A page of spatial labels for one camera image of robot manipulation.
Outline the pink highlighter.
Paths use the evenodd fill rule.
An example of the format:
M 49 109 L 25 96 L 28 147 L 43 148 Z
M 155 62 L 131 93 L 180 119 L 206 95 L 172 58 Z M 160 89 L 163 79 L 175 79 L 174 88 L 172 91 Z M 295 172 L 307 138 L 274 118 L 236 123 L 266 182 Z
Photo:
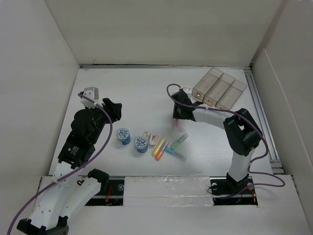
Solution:
M 173 119 L 173 129 L 176 131 L 181 131 L 183 129 L 180 119 Z

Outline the green highlighter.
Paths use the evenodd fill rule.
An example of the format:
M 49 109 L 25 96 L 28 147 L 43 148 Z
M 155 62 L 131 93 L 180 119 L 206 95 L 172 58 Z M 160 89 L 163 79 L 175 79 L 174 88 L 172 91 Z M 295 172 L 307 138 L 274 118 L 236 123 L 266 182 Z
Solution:
M 186 139 L 188 138 L 188 134 L 184 133 L 182 136 L 180 136 L 176 141 L 174 141 L 170 148 L 173 150 L 176 150 Z

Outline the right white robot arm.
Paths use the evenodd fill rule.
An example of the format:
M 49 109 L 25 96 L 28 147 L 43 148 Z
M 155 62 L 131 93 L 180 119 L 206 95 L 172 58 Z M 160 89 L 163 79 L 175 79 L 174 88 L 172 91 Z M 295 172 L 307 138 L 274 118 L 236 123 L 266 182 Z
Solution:
M 170 98 L 174 101 L 173 118 L 203 122 L 225 131 L 233 151 L 231 166 L 226 179 L 212 183 L 208 191 L 213 195 L 225 195 L 243 190 L 248 185 L 251 157 L 263 136 L 250 112 L 244 108 L 236 112 L 206 108 L 202 102 L 193 103 L 183 89 Z

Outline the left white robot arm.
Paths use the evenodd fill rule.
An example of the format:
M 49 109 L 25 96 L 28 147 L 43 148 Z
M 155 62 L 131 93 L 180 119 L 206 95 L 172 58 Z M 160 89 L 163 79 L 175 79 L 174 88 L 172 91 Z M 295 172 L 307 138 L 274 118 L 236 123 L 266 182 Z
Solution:
M 58 156 L 51 183 L 35 194 L 29 202 L 42 195 L 33 213 L 17 224 L 26 235 L 66 235 L 70 220 L 96 194 L 109 189 L 109 175 L 93 169 L 82 185 L 75 186 L 80 172 L 100 153 L 95 144 L 106 124 L 112 126 L 122 117 L 122 104 L 104 98 L 102 103 L 81 99 L 84 109 L 74 115 L 69 133 Z

